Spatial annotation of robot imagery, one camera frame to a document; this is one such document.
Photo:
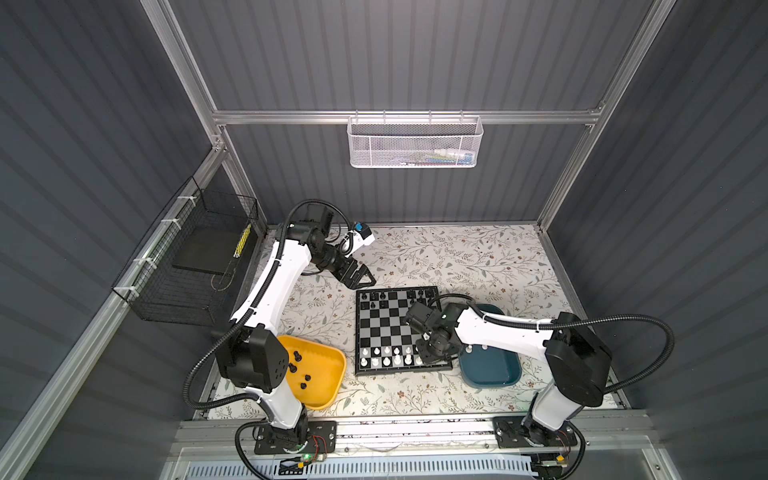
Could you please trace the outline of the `black white chessboard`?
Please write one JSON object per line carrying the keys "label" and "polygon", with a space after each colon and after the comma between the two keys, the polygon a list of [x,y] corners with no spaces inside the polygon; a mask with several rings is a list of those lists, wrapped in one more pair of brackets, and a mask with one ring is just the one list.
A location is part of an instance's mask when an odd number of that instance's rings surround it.
{"label": "black white chessboard", "polygon": [[435,286],[367,289],[356,292],[355,375],[376,376],[407,371],[449,371],[451,360],[426,363],[406,314],[415,303],[438,295]]}

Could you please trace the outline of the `teal plastic tray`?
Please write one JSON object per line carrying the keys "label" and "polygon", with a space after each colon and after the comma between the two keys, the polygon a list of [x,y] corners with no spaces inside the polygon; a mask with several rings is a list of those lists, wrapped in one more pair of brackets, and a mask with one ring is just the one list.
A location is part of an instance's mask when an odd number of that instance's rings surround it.
{"label": "teal plastic tray", "polygon": [[465,335],[459,355],[463,381],[477,389],[498,389],[516,384],[522,376],[522,366],[515,352],[481,344],[470,344]]}

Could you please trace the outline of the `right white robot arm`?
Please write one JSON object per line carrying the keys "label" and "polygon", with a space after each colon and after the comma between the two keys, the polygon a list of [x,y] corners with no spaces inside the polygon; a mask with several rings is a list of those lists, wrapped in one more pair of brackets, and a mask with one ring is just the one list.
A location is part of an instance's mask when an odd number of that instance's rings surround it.
{"label": "right white robot arm", "polygon": [[468,347],[486,346],[543,362],[550,382],[535,394],[516,433],[545,446],[585,407],[599,407],[607,393],[612,354],[587,324],[562,313],[555,319],[523,319],[475,304],[442,308],[415,303],[405,314],[419,334],[416,350],[426,364],[448,360]]}

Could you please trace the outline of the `yellow plastic tray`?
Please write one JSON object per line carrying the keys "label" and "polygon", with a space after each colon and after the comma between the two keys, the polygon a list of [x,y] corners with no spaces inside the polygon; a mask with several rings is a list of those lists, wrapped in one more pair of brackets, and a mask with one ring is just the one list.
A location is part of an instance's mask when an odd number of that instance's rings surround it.
{"label": "yellow plastic tray", "polygon": [[309,410],[324,410],[337,398],[347,367],[341,350],[302,338],[278,337],[289,355],[286,380]]}

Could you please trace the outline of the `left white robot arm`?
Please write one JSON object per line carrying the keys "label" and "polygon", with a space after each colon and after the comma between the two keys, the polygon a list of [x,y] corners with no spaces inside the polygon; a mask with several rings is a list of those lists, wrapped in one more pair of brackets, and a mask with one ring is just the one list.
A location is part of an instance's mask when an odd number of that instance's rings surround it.
{"label": "left white robot arm", "polygon": [[243,392],[239,400],[256,401],[267,418],[265,434],[274,444],[294,450],[309,435],[306,407],[287,380],[290,354],[278,340],[281,317],[304,269],[314,264],[350,290],[373,286],[375,279],[353,253],[375,240],[369,225],[355,223],[340,244],[326,240],[326,221],[287,223],[276,235],[265,268],[230,322],[242,327],[216,349],[223,378]]}

